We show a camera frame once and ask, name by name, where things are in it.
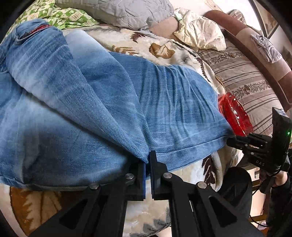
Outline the person's right hand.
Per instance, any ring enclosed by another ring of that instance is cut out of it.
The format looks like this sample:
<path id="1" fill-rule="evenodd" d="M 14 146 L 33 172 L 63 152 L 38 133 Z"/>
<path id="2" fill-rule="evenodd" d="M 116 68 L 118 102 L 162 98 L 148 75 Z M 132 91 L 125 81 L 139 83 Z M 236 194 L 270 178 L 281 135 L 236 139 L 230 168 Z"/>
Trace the person's right hand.
<path id="1" fill-rule="evenodd" d="M 285 182 L 288 179 L 288 174 L 286 171 L 280 171 L 276 176 L 275 176 L 275 185 L 276 186 L 281 186 L 285 184 Z"/>

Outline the black sleeve right forearm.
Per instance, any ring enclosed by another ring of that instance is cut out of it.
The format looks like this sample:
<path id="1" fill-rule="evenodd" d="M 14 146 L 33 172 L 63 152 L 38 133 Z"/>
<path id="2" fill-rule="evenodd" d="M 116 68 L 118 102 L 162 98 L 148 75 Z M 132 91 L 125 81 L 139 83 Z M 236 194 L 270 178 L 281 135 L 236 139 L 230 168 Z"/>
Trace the black sleeve right forearm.
<path id="1" fill-rule="evenodd" d="M 266 224 L 267 236 L 291 236 L 291 165 L 286 182 L 271 189 Z"/>

